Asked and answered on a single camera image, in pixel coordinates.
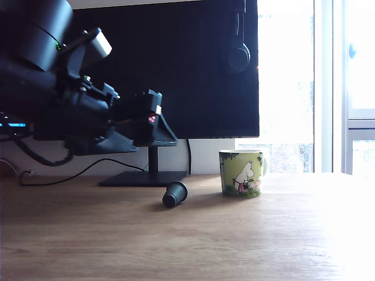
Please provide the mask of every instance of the monitor base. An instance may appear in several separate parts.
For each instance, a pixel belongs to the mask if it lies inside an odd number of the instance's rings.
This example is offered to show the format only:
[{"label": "monitor base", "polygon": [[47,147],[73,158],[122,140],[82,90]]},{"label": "monitor base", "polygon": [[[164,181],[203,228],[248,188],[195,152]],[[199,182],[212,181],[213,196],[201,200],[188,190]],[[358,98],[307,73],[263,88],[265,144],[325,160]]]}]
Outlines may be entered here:
[{"label": "monitor base", "polygon": [[123,172],[103,180],[99,186],[113,187],[166,187],[172,181],[180,181],[187,172]]}]

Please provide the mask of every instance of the cartoon illustration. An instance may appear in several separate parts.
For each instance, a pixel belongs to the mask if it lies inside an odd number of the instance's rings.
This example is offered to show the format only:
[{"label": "cartoon illustration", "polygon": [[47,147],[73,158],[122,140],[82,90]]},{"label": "cartoon illustration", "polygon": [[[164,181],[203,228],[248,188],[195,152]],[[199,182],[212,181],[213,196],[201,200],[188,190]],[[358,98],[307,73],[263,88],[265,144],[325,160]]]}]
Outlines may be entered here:
[{"label": "cartoon illustration", "polygon": [[243,192],[243,193],[248,193],[248,188],[249,188],[249,179],[254,176],[254,171],[253,171],[253,161],[249,161],[242,172],[235,178],[233,179],[233,185],[235,190],[237,192]]},{"label": "cartoon illustration", "polygon": [[254,189],[255,196],[257,196],[260,193],[260,184],[260,180],[257,180],[255,183],[250,184],[250,188]]}]

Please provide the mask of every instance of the blue light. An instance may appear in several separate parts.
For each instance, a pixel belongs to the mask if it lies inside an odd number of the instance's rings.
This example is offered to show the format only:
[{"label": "blue light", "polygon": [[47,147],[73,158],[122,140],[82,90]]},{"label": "blue light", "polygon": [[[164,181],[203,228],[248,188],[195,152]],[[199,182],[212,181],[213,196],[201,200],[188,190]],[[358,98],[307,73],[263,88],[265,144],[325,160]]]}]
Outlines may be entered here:
[{"label": "blue light", "polygon": [[10,127],[26,127],[26,124],[24,123],[9,123]]}]

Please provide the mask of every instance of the headphones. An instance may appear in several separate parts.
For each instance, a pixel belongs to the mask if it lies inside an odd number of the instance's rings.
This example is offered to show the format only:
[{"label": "headphones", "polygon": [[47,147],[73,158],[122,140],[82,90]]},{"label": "headphones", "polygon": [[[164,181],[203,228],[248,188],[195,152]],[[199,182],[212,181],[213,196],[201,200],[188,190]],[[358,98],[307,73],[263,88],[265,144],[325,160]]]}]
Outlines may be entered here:
[{"label": "headphones", "polygon": [[229,73],[240,74],[250,63],[250,51],[244,42],[244,16],[245,7],[242,11],[236,10],[236,29],[231,38],[231,50],[228,56],[227,68]]}]

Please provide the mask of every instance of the desk surface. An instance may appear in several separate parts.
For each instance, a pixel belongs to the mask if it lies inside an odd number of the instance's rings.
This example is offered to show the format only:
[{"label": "desk surface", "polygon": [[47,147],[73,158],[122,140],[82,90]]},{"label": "desk surface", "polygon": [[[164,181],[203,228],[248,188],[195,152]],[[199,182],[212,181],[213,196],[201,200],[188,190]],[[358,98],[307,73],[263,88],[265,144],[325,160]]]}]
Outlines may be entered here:
[{"label": "desk surface", "polygon": [[375,280],[374,186],[352,176],[271,174],[247,200],[192,176],[172,210],[99,180],[2,183],[2,280]]}]

